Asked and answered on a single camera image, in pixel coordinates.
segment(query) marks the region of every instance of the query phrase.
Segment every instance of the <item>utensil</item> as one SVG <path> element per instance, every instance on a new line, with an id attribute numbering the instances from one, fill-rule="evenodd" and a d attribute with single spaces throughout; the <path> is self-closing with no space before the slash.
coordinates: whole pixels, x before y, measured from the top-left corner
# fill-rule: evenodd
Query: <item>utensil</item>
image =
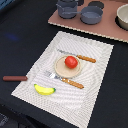
<path id="1" fill-rule="evenodd" d="M 60 50 L 60 49 L 57 49 L 57 51 L 59 51 L 59 52 L 61 52 L 61 53 L 64 53 L 64 54 L 74 55 L 74 56 L 78 57 L 79 59 L 86 60 L 86 61 L 90 61 L 90 62 L 92 62 L 92 63 L 95 63 L 95 62 L 96 62 L 95 59 L 92 59 L 92 58 L 89 58 L 89 57 L 85 57 L 85 56 L 82 56 L 82 55 L 76 55 L 76 54 L 73 54 L 73 53 L 65 52 L 65 51 L 62 51 L 62 50 Z"/>
<path id="2" fill-rule="evenodd" d="M 72 2 L 64 2 L 64 1 L 58 1 L 57 4 L 57 9 L 58 9 L 58 15 L 64 19 L 71 19 L 76 16 L 76 14 L 63 14 L 63 12 L 77 12 L 77 6 L 78 2 L 77 1 L 72 1 Z"/>
<path id="3" fill-rule="evenodd" d="M 59 79 L 59 80 L 65 82 L 67 84 L 73 85 L 73 86 L 80 88 L 80 89 L 84 88 L 84 86 L 82 84 L 79 84 L 79 83 L 74 82 L 72 80 L 69 80 L 67 78 L 61 78 L 61 77 L 57 76 L 55 73 L 51 73 L 49 71 L 45 71 L 44 75 L 48 76 L 49 78 Z"/>
<path id="4" fill-rule="evenodd" d="M 81 12 L 63 12 L 63 14 L 74 14 L 80 13 L 82 22 L 86 24 L 97 24 L 102 19 L 103 11 L 97 6 L 87 6 L 84 7 Z"/>

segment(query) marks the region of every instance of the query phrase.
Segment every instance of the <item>white placemat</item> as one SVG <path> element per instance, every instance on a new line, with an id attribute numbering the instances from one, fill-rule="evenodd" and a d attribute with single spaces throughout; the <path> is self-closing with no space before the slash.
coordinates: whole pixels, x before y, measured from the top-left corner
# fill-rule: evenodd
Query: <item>white placemat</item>
<path id="1" fill-rule="evenodd" d="M 96 59 L 96 63 L 81 60 L 82 71 L 72 79 L 83 84 L 84 89 L 44 75 L 46 70 L 55 73 L 54 62 L 64 55 L 56 49 Z M 21 82 L 12 95 L 79 128 L 87 128 L 112 49 L 112 45 L 59 31 L 28 72 L 28 81 Z M 39 95 L 34 84 L 54 87 L 56 92 Z"/>

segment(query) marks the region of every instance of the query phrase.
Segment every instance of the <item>dark tabletop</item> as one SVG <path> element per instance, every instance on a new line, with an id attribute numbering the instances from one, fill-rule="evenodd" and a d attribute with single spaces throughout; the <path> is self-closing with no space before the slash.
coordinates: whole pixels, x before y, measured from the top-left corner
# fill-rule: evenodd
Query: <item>dark tabletop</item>
<path id="1" fill-rule="evenodd" d="M 128 44 L 48 24 L 57 0 L 15 0 L 0 11 L 0 104 L 51 128 L 76 128 L 11 93 L 20 82 L 3 76 L 26 75 L 58 31 L 114 45 L 88 128 L 128 127 Z"/>

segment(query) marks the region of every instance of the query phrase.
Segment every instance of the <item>table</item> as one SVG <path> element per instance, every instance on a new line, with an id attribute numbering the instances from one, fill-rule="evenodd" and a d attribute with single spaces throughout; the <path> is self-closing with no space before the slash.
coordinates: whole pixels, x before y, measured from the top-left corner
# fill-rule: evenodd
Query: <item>table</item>
<path id="1" fill-rule="evenodd" d="M 91 1 L 92 0 L 84 0 L 84 4 L 78 6 L 77 11 L 80 12 L 84 7 L 87 7 Z M 48 22 L 53 25 L 128 43 L 128 31 L 122 29 L 121 26 L 119 27 L 119 21 L 117 18 L 117 9 L 126 3 L 109 0 L 102 0 L 102 3 L 104 4 L 104 8 L 102 9 L 103 15 L 98 24 L 88 25 L 81 22 L 80 14 L 77 14 L 72 19 L 65 20 L 58 15 L 58 10 L 53 13 Z"/>
<path id="2" fill-rule="evenodd" d="M 58 31 L 114 45 L 88 128 L 128 126 L 128 44 L 48 24 L 57 0 L 16 0 L 0 11 L 0 104 L 51 128 L 74 125 L 16 97 L 19 82 L 4 82 L 6 75 L 26 75 Z"/>

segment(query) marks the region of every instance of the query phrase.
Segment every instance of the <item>wooden knife handle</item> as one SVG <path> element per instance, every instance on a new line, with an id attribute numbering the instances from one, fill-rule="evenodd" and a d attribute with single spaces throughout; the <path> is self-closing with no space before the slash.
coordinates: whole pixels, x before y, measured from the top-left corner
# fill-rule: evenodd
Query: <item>wooden knife handle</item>
<path id="1" fill-rule="evenodd" d="M 92 58 L 89 58 L 89 57 L 85 57 L 85 56 L 81 56 L 81 55 L 77 55 L 77 57 L 78 57 L 79 59 L 86 60 L 86 61 L 90 61 L 90 62 L 92 62 L 92 63 L 95 63 L 95 62 L 96 62 L 95 59 L 92 59 Z"/>

